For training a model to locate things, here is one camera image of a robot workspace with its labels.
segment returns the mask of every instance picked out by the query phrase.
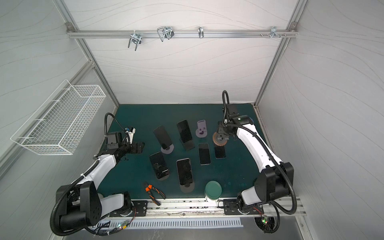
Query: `green lid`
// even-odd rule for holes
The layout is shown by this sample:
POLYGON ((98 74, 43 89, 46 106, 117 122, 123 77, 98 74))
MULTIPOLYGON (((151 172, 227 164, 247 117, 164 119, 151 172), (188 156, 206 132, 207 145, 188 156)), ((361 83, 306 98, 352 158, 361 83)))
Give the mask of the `green lid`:
POLYGON ((216 200, 221 196, 221 186, 216 181, 210 181, 205 185, 205 194, 209 199, 216 200))

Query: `black cable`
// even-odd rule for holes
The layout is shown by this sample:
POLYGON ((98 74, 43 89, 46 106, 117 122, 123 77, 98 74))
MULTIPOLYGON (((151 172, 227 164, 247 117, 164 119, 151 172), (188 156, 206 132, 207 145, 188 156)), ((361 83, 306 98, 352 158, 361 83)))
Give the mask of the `black cable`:
POLYGON ((223 200, 217 201, 217 207, 220 208, 220 209, 224 209, 224 207, 225 207, 224 201, 223 200))
POLYGON ((223 124, 225 123, 225 115, 227 114, 227 105, 225 104, 225 98, 224 98, 224 95, 227 96, 227 103, 229 104, 229 97, 228 97, 228 93, 227 93, 226 90, 224 90, 223 93, 222 93, 222 98, 223 98, 223 111, 224 111, 223 124))
POLYGON ((273 202, 271 201, 270 204, 271 204, 271 205, 275 208, 275 210, 276 210, 277 221, 275 221, 275 226, 273 227, 272 230, 266 230, 266 229, 263 230, 263 232, 265 232, 265 233, 274 233, 274 232, 276 232, 276 231, 279 229, 279 226, 280 226, 280 214, 279 214, 279 210, 277 210, 274 201, 273 201, 273 202))
MULTIPOLYGON (((225 99, 224 99, 224 94, 227 95, 227 102, 229 103, 229 99, 228 99, 228 93, 227 91, 223 91, 222 93, 222 98, 223 98, 223 108, 225 108, 224 110, 224 120, 225 120, 225 113, 226 113, 226 104, 225 104, 225 99)), ((277 170, 279 171, 279 173, 282 175, 284 181, 287 183, 288 185, 288 189, 289 189, 289 193, 291 194, 291 198, 292 198, 292 208, 291 210, 286 210, 285 208, 283 208, 280 204, 278 204, 277 202, 275 201, 270 201, 271 204, 274 204, 273 206, 275 207, 278 207, 282 212, 284 212, 285 214, 288 214, 288 215, 292 215, 296 212, 296 209, 297 209, 297 199, 296 199, 296 194, 293 190, 293 186, 292 186, 292 183, 291 181, 289 180, 288 176, 285 174, 284 170, 280 167, 280 165, 276 162, 276 160, 273 158, 271 152, 268 150, 267 146, 264 144, 263 140, 261 138, 259 138, 259 136, 257 136, 257 134, 251 130, 249 130, 248 128, 242 126, 242 125, 237 125, 237 124, 231 124, 231 123, 224 123, 223 121, 223 126, 229 126, 229 127, 237 127, 237 128, 241 128, 241 129, 244 129, 246 130, 247 132, 249 132, 250 134, 252 134, 253 137, 255 137, 257 139, 257 141, 259 141, 259 143, 261 144, 261 146, 263 147, 264 151, 266 152, 266 154, 268 155, 268 158, 273 162, 273 164, 276 166, 277 170)))
MULTIPOLYGON (((86 171, 84 173, 84 176, 87 176, 88 174, 90 174, 95 168, 96 166, 99 164, 99 160, 96 160, 95 163, 92 165, 92 167, 86 171)), ((56 223, 56 213, 57 213, 57 210, 59 208, 59 205, 61 204, 61 202, 63 201, 64 197, 73 189, 73 187, 78 184, 81 180, 84 179, 84 176, 80 176, 78 179, 76 179, 73 183, 71 183, 63 192, 63 194, 59 197, 59 199, 56 201, 56 204, 54 205, 53 209, 52 209, 52 212, 51 212, 51 217, 50 217, 50 227, 51 227, 51 230, 54 234, 58 235, 58 236, 68 236, 68 235, 71 235, 75 232, 78 232, 80 231, 82 228, 78 228, 78 229, 72 229, 72 230, 68 230, 68 231, 63 231, 60 229, 59 227, 59 223, 56 223)))
MULTIPOLYGON (((133 219, 135 218, 135 215, 133 215, 132 219, 130 220, 130 222, 126 225, 126 226, 129 226, 131 224, 131 222, 133 221, 133 219)), ((91 234, 94 234, 94 235, 97 235, 97 236, 107 236, 107 235, 111 235, 111 234, 114 234, 114 233, 117 233, 119 231, 121 231, 122 229, 118 229, 117 227, 115 227, 114 229, 112 229, 111 231, 107 231, 105 233, 99 233, 99 231, 101 230, 101 228, 105 227, 109 222, 107 223, 104 223, 103 225, 101 225, 100 227, 97 227, 95 230, 92 230, 90 229, 89 227, 86 227, 85 230, 87 230, 89 233, 91 234)))
MULTIPOLYGON (((119 121, 115 118, 115 116, 112 114, 112 113, 106 113, 105 114, 105 117, 104 117, 104 137, 105 137, 105 141, 104 143, 107 144, 107 118, 108 118, 108 115, 110 115, 111 117, 113 117, 113 119, 115 119, 115 121, 117 122, 117 124, 120 126, 120 128, 123 130, 123 132, 125 132, 125 129, 120 125, 119 121)), ((131 139, 129 138, 129 134, 127 132, 125 132, 125 135, 127 136, 127 139, 128 139, 128 143, 127 144, 130 144, 131 143, 131 139)))

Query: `phone screen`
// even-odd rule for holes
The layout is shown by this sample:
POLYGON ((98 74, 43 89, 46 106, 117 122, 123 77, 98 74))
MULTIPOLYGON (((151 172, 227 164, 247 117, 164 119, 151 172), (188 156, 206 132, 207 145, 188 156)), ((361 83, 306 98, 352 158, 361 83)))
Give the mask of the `phone screen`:
POLYGON ((191 130, 189 129, 188 121, 183 120, 177 124, 177 129, 179 130, 181 141, 188 142, 192 140, 191 130))
POLYGON ((199 160, 201 165, 211 164, 211 155, 209 153, 208 143, 199 144, 199 160))
POLYGON ((161 152, 149 156, 149 160, 151 161, 157 179, 161 179, 169 174, 169 169, 161 152))
POLYGON ((180 185, 193 183, 191 161, 189 158, 176 161, 177 173, 179 174, 180 185))
POLYGON ((165 127, 163 125, 157 127, 155 130, 153 130, 153 133, 155 134, 157 140, 159 141, 161 147, 163 149, 167 149, 171 144, 172 140, 170 139, 165 127))
POLYGON ((225 147, 224 146, 215 146, 215 157, 216 158, 225 158, 225 147))

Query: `wire cutters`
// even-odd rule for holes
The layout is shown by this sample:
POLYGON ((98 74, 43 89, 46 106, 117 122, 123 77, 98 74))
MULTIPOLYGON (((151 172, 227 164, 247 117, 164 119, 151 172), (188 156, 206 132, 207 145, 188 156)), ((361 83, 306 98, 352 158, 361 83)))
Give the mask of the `wire cutters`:
POLYGON ((160 206, 161 203, 154 198, 154 196, 152 195, 151 190, 156 191, 158 194, 161 195, 161 197, 163 199, 166 198, 165 194, 162 191, 160 191, 159 189, 155 188, 153 185, 148 184, 147 182, 144 182, 144 187, 145 187, 145 191, 149 194, 149 197, 151 198, 152 202, 154 202, 157 206, 160 206))

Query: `vent grille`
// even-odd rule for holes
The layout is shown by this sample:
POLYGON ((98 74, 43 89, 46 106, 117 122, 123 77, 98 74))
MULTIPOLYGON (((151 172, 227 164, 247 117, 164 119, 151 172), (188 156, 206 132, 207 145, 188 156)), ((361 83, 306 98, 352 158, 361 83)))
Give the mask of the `vent grille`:
MULTIPOLYGON (((125 219, 102 220, 93 229, 111 221, 109 228, 113 229, 125 219)), ((186 218, 186 219, 135 219, 126 229, 162 229, 162 228, 229 228, 243 227, 239 217, 223 218, 186 218)))

